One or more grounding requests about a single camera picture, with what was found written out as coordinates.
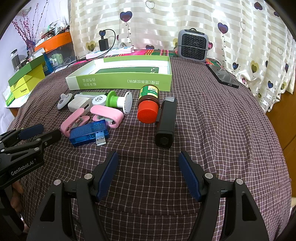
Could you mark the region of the person left hand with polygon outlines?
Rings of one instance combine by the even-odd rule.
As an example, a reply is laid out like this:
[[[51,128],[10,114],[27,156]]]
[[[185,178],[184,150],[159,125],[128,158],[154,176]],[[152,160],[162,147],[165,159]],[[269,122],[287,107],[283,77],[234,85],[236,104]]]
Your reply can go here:
[[[21,195],[24,193],[24,190],[19,181],[12,184],[12,191],[11,206],[18,214],[20,214],[22,211]]]

